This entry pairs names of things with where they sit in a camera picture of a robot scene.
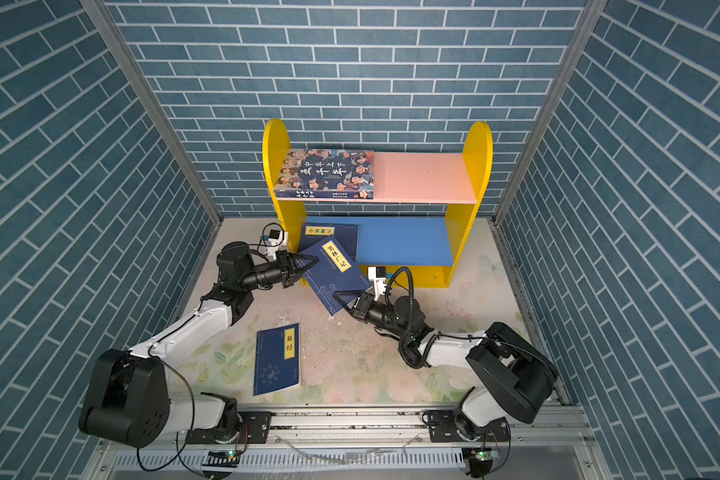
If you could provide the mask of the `colourful cartoon history book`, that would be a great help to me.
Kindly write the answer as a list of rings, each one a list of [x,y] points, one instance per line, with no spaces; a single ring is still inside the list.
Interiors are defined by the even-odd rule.
[[[375,154],[369,150],[289,149],[277,170],[278,198],[372,200]]]

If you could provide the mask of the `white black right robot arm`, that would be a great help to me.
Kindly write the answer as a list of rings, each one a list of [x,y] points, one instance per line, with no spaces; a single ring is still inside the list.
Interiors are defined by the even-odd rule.
[[[410,294],[394,302],[379,301],[369,291],[340,291],[333,297],[353,318],[395,340],[410,368],[473,372],[477,383],[453,413],[456,431],[466,441],[484,438],[496,420],[533,423],[558,380],[553,363],[505,323],[494,322],[484,332],[444,333],[425,323],[425,314]]]

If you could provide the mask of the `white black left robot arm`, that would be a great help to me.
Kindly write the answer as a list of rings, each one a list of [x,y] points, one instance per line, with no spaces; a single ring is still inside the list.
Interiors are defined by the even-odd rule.
[[[168,434],[189,443],[238,441],[243,421],[236,399],[190,393],[174,400],[168,380],[207,340],[242,319],[255,291],[288,288],[319,261],[278,250],[257,264],[258,254],[242,241],[227,244],[216,257],[218,278],[196,309],[133,347],[102,353],[93,365],[79,430],[137,449]]]

